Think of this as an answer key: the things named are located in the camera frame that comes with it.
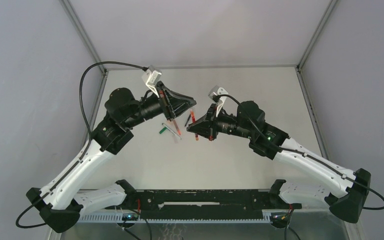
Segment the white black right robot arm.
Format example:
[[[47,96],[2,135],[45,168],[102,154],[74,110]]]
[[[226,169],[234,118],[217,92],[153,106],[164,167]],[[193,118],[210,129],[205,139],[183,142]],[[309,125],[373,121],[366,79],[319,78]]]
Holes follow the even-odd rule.
[[[285,204],[320,205],[337,218],[355,224],[362,211],[367,210],[371,173],[359,168],[351,170],[329,161],[305,148],[288,133],[265,122],[265,113],[253,101],[241,102],[237,114],[227,114],[213,103],[203,117],[202,137],[214,141],[223,133],[248,139],[252,151],[272,161],[290,165],[315,181],[302,189],[286,179],[277,179],[269,194],[275,208]]]

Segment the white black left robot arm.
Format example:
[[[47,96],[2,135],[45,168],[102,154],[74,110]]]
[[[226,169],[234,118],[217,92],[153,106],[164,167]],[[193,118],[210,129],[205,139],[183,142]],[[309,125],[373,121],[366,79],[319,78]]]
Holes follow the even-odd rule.
[[[104,118],[78,155],[50,183],[26,193],[45,225],[63,233],[84,215],[111,206],[129,209],[135,205],[135,189],[126,180],[86,193],[80,193],[80,188],[126,146],[135,126],[158,115],[171,121],[196,105],[192,97],[174,92],[162,82],[155,88],[155,93],[141,99],[135,99],[125,87],[112,91],[104,104]]]

